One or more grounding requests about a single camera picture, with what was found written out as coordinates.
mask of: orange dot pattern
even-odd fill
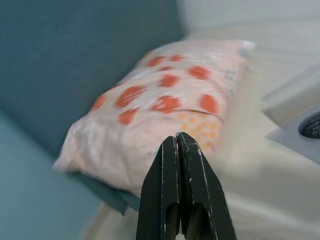
[[[162,68],[159,69],[159,71],[168,71],[168,70],[171,70],[172,67],[171,66],[164,66]]]
[[[148,67],[155,67],[160,65],[164,61],[164,56],[156,56],[148,62]]]
[[[218,113],[218,103],[215,98],[209,94],[203,94],[200,96],[199,106],[209,113]]]
[[[90,110],[97,110],[97,109],[99,109],[99,108],[104,104],[104,102],[105,102],[105,96],[104,96],[104,95],[99,96],[99,97],[95,100],[95,102],[94,102],[94,104],[92,105],[92,107],[91,107]]]
[[[192,66],[187,69],[187,73],[199,80],[207,80],[210,71],[203,66]]]
[[[162,76],[159,87],[170,88],[176,85],[179,81],[179,77],[172,74],[165,74]]]
[[[176,54],[176,55],[173,55],[172,57],[170,57],[171,62],[180,62],[183,59],[184,59],[184,56],[182,56],[180,54]]]
[[[118,121],[120,124],[122,125],[129,125],[130,123],[132,123],[135,115],[137,114],[138,109],[129,109],[123,113],[121,113],[118,117]]]
[[[116,100],[115,106],[118,108],[124,108],[128,106],[133,100],[139,97],[145,91],[145,89],[146,87],[140,85],[127,88]]]
[[[170,114],[178,107],[180,107],[180,100],[178,98],[174,96],[161,96],[151,109],[164,114]]]

